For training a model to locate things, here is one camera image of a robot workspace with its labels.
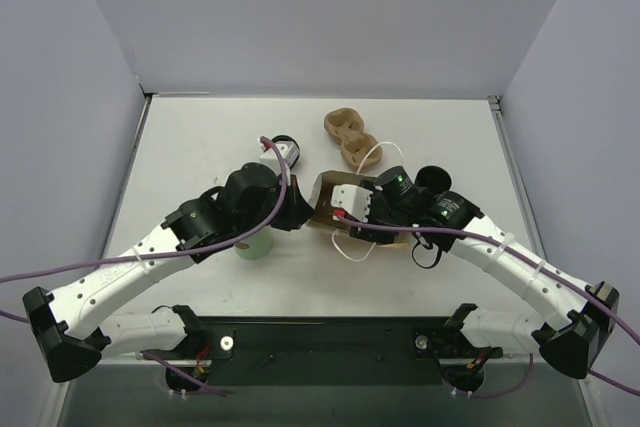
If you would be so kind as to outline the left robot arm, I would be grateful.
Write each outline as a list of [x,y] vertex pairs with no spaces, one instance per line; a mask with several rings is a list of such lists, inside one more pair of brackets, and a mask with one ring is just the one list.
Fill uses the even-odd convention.
[[106,357],[133,352],[195,358],[209,341],[190,307],[135,315],[120,315],[118,309],[264,228],[298,230],[312,214],[295,176],[282,179],[249,162],[224,185],[182,203],[146,237],[95,271],[54,290],[31,289],[23,305],[51,379],[71,381]]

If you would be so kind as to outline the brown pulp cup carriers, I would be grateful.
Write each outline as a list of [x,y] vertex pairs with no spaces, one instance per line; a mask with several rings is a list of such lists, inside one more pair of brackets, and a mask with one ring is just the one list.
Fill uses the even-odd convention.
[[351,170],[361,168],[360,172],[364,172],[382,160],[378,140],[366,132],[364,120],[355,109],[345,107],[327,113],[324,129],[339,145],[341,157]]

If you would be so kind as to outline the brown paper bag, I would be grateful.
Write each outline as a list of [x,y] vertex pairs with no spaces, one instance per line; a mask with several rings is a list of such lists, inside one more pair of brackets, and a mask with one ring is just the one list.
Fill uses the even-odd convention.
[[[403,152],[397,144],[391,141],[382,141],[378,142],[377,147],[381,147],[382,151],[384,147],[395,149],[399,156],[400,165],[402,167],[405,166]],[[357,221],[349,215],[339,217],[338,220],[333,219],[330,200],[334,186],[341,184],[359,186],[361,180],[373,180],[373,177],[365,175],[365,171],[360,172],[360,170],[361,168],[355,172],[342,170],[325,170],[321,172],[316,177],[309,201],[314,208],[314,214],[311,219],[306,222],[306,225],[311,229],[328,234],[331,244],[337,253],[352,263],[366,261],[375,250],[381,251],[385,249],[388,251],[399,251],[408,245],[408,242],[401,245],[377,245],[352,238],[349,235],[349,229],[353,226],[349,223],[344,223],[343,220],[346,219],[355,223],[362,222]]]

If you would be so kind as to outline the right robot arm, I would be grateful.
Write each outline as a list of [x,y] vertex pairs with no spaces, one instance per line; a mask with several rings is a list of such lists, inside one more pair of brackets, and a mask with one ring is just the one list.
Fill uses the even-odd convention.
[[451,185],[440,167],[410,177],[395,166],[356,186],[336,187],[331,205],[336,217],[348,218],[351,236],[385,244],[410,233],[422,247],[475,265],[531,307],[530,313],[460,307],[443,331],[450,352],[497,347],[539,353],[558,372],[585,378],[613,332],[618,290],[555,268]]

